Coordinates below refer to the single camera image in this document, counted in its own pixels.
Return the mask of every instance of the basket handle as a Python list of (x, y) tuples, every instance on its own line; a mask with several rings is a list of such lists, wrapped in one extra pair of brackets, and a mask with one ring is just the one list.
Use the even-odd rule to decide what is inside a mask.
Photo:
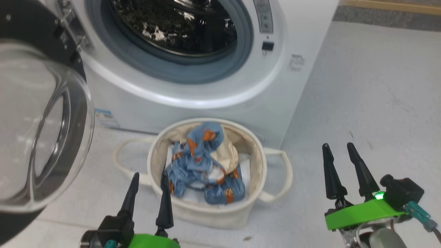
[[(130, 143), (152, 143), (155, 140), (155, 138), (156, 138), (155, 136), (153, 137), (149, 136), (142, 139), (129, 139), (120, 143), (118, 146), (115, 147), (115, 149), (112, 152), (113, 164), (115, 165), (115, 167), (120, 171), (122, 171), (127, 178), (131, 179), (135, 174), (135, 172), (121, 165), (120, 159), (118, 158), (121, 150)], [(139, 174), (139, 183), (142, 185), (152, 186), (152, 182), (150, 181), (149, 175), (147, 173)]]
[(265, 152), (266, 155), (272, 155), (272, 154), (280, 155), (282, 157), (283, 162), (286, 167), (285, 184), (283, 185), (283, 188), (280, 190), (280, 192), (277, 195), (271, 195), (265, 191), (262, 191), (259, 195), (259, 199), (261, 201), (270, 203), (270, 202), (273, 202), (273, 201), (279, 199), (281, 196), (286, 194), (286, 192), (288, 192), (288, 190), (291, 188), (292, 179), (293, 179), (293, 172), (292, 172), (291, 161), (289, 160), (288, 155), (286, 154), (285, 151), (277, 150), (277, 149), (273, 149), (273, 148), (267, 148), (267, 147), (265, 147), (263, 149), (263, 151)]

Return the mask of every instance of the white floor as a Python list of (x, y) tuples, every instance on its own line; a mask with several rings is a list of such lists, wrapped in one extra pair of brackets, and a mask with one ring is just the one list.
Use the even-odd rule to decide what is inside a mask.
[[(175, 219), (168, 233), (182, 247), (341, 248), (338, 232), (326, 230), (321, 146), (329, 143), (347, 199), (361, 203), (346, 143), (353, 142), (377, 181), (385, 174), (409, 177), (425, 189), (420, 205), (441, 223), (441, 33), (332, 23), (286, 135), (295, 173), (292, 190), (274, 204), (257, 202), (243, 230), (217, 230)], [(112, 166), (111, 152), (137, 133), (96, 128), (88, 158), (71, 187), (25, 231), (15, 247), (78, 247), (81, 234), (116, 214), (129, 185)], [(145, 171), (148, 145), (122, 154)], [(281, 186), (278, 158), (269, 158), (265, 189)], [(141, 187), (135, 231), (154, 233), (159, 199)], [(396, 225), (409, 248), (436, 247), (437, 239), (416, 221)]]

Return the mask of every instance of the laundry basket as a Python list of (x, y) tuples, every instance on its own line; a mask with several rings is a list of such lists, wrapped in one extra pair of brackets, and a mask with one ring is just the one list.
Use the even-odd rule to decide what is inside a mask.
[[(200, 205), (172, 196), (173, 216), (211, 227), (225, 229), (243, 228), (247, 224), (248, 214), (254, 202), (260, 199), (270, 203), (284, 195), (292, 185), (293, 172), (286, 152), (263, 148), (260, 141), (251, 131), (237, 123), (214, 118), (196, 118), (180, 121), (167, 127), (155, 138), (128, 140), (120, 144), (113, 152), (115, 165), (127, 177), (132, 178), (134, 172), (121, 166), (118, 159), (119, 152), (131, 142), (152, 143), (147, 158), (147, 174), (140, 174), (139, 182), (140, 184), (151, 186), (156, 194), (161, 197), (160, 180), (162, 170), (166, 166), (165, 160), (168, 147), (176, 141), (185, 140), (190, 130), (207, 121), (221, 124), (237, 151), (250, 155), (249, 196), (234, 206), (228, 207), (223, 205)], [(276, 195), (263, 191), (267, 174), (266, 155), (269, 154), (279, 154), (286, 167), (285, 183), (281, 191)]]

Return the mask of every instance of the teal connector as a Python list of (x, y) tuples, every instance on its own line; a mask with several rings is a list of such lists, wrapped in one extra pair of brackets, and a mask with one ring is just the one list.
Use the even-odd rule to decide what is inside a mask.
[(424, 226), (427, 232), (432, 232), (438, 224), (430, 219), (430, 214), (428, 214), (424, 209), (422, 209), (416, 202), (410, 201), (404, 206), (404, 211), (409, 215), (417, 219)]
[(107, 241), (104, 248), (118, 248), (118, 244), (114, 240), (109, 240), (109, 241)]

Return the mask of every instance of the door hinge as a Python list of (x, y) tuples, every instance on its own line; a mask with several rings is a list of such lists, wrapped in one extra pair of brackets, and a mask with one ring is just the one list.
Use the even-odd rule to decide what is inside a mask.
[(62, 13), (60, 25), (71, 34), (77, 46), (77, 51), (92, 49), (93, 45), (90, 38), (87, 37), (73, 4), (70, 0), (57, 0), (57, 2)]

